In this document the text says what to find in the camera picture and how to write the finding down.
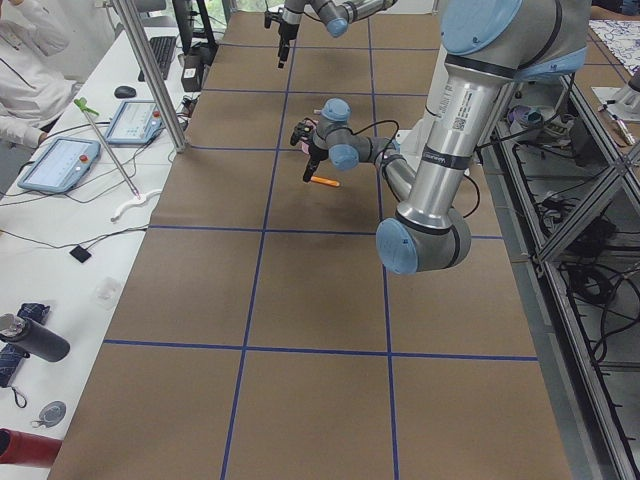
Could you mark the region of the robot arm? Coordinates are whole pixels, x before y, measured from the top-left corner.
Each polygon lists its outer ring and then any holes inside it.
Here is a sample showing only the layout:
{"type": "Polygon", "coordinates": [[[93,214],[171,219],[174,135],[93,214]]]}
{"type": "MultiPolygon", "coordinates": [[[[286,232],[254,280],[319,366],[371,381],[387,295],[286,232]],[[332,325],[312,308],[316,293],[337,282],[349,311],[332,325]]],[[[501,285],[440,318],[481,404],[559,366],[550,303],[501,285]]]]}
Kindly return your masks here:
{"type": "Polygon", "coordinates": [[[297,39],[302,17],[309,6],[317,15],[328,33],[337,38],[343,35],[350,24],[364,20],[378,12],[386,11],[396,4],[395,0],[344,1],[336,4],[330,0],[286,0],[277,11],[264,12],[264,27],[278,23],[278,64],[283,69],[289,57],[291,44],[297,39]]]}
{"type": "Polygon", "coordinates": [[[380,223],[376,247],[397,274],[458,265],[471,245],[470,229],[453,201],[500,90],[507,84],[573,73],[586,59],[591,5],[587,1],[447,1],[440,39],[446,83],[435,88],[435,106],[417,124],[421,155],[411,165],[387,138],[356,134],[350,106],[328,100],[317,120],[294,129],[305,144],[304,178],[330,161],[339,170],[371,163],[398,204],[380,223]]]}

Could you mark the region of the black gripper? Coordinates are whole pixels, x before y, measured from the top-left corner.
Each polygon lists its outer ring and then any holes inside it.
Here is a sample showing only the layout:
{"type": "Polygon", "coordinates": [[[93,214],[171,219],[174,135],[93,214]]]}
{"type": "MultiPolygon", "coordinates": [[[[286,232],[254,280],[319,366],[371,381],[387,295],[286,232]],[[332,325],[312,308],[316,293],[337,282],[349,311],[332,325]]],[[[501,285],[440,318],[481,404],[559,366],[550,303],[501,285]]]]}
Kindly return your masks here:
{"type": "Polygon", "coordinates": [[[264,27],[270,28],[272,23],[278,23],[278,61],[277,68],[283,69],[287,63],[290,42],[297,38],[300,26],[300,12],[293,11],[289,8],[279,9],[278,11],[266,10],[264,12],[264,27]]]}
{"type": "Polygon", "coordinates": [[[311,181],[317,168],[323,161],[323,155],[315,150],[316,145],[313,141],[316,126],[317,121],[305,117],[294,126],[290,136],[290,145],[292,147],[299,147],[304,154],[309,156],[302,176],[302,180],[305,183],[311,181]]]}

